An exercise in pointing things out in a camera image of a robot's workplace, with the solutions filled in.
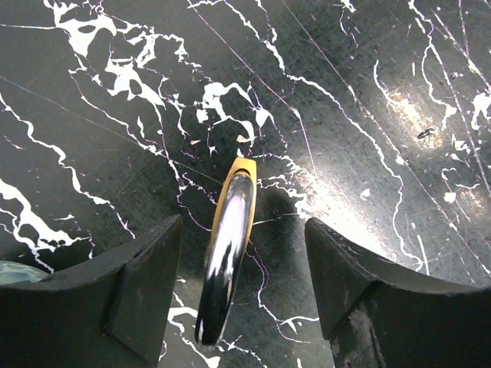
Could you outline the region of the brass padlock silver shackle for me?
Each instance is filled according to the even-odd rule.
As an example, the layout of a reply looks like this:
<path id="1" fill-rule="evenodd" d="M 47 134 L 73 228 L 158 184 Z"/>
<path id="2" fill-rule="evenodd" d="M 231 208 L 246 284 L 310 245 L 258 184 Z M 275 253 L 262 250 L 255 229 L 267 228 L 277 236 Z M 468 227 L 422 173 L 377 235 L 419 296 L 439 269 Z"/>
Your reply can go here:
<path id="1" fill-rule="evenodd" d="M 222 185 L 213 217 L 195 340 L 214 346 L 222 338 L 255 215 L 257 166 L 237 157 Z"/>

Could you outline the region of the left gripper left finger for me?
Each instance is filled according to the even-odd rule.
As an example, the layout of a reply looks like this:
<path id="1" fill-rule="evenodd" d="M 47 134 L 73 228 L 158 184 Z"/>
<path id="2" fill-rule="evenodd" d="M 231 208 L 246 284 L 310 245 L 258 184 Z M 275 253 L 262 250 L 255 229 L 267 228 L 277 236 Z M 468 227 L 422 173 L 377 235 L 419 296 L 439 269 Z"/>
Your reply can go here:
<path id="1" fill-rule="evenodd" d="M 35 283 L 1 288 L 3 367 L 155 367 L 176 281 L 183 220 Z"/>

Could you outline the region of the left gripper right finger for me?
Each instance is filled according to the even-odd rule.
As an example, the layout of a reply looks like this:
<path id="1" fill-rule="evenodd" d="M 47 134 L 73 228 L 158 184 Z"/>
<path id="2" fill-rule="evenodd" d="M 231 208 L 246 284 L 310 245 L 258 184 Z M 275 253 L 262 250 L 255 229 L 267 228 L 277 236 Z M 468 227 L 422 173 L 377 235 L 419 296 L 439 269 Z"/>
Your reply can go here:
<path id="1" fill-rule="evenodd" d="M 337 367 L 488 367 L 490 291 L 418 273 L 317 218 L 305 245 Z"/>

